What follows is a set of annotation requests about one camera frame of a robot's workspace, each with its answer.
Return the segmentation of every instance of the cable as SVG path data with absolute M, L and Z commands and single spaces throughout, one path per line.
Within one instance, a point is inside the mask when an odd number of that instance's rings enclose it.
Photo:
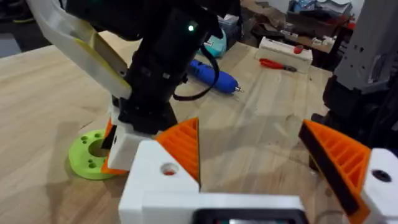
M 218 68 L 217 60 L 212 56 L 211 53 L 209 53 L 209 51 L 207 51 L 207 49 L 205 48 L 204 45 L 202 45 L 200 47 L 200 50 L 201 50 L 202 54 L 209 60 L 209 62 L 211 63 L 211 66 L 214 69 L 214 73 L 215 73 L 214 81 L 211 84 L 211 86 L 209 88 L 207 88 L 205 91 L 203 91 L 203 92 L 201 92 L 199 94 L 193 95 L 193 96 L 178 96 L 178 95 L 176 95 L 174 93 L 173 94 L 173 98 L 175 100 L 178 100 L 178 101 L 193 101 L 193 100 L 197 100 L 197 99 L 203 97 L 204 95 L 206 95 L 206 93 L 208 93 L 216 85 L 216 83 L 218 81 L 218 78 L 220 77 L 220 68 Z

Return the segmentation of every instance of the screw hole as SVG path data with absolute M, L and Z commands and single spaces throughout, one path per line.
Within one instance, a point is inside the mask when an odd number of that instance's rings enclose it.
M 163 173 L 163 175 L 175 175 L 178 172 L 178 166 L 172 163 L 166 163 L 162 165 L 160 171 Z
M 382 182 L 391 182 L 391 176 L 383 170 L 372 170 L 372 175 Z

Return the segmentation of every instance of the blue rotary tool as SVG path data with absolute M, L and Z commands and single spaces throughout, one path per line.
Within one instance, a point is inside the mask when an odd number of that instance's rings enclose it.
M 188 67 L 188 74 L 193 75 L 200 81 L 211 85 L 214 81 L 215 74 L 211 66 L 201 63 L 198 60 L 192 60 Z M 243 92 L 238 84 L 230 74 L 220 71 L 220 77 L 214 86 L 218 91 L 226 94 L 232 94 L 236 91 Z

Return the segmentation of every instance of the red handle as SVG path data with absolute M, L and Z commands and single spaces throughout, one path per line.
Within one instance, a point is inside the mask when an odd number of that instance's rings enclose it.
M 259 60 L 261 65 L 265 66 L 265 67 L 269 67 L 269 68 L 273 68 L 273 69 L 283 69 L 284 65 L 274 62 L 272 60 L 266 59 L 266 58 L 262 58 Z

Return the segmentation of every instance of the yellow tape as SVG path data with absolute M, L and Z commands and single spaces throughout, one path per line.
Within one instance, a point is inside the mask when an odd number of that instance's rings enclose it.
M 85 49 L 97 62 L 99 62 L 99 64 L 101 64 L 105 69 L 107 69 L 107 71 L 110 72 L 110 74 L 112 74 L 113 78 L 115 78 L 120 84 L 128 87 L 131 89 L 131 86 L 122 78 L 122 76 L 120 76 L 117 72 L 114 71 L 114 69 L 109 65 L 109 63 L 97 52 L 93 49 L 93 37 L 91 37 L 90 40 L 90 45 L 88 45 L 86 42 L 78 39 L 78 38 L 74 38 L 76 43 L 78 43 L 83 49 Z

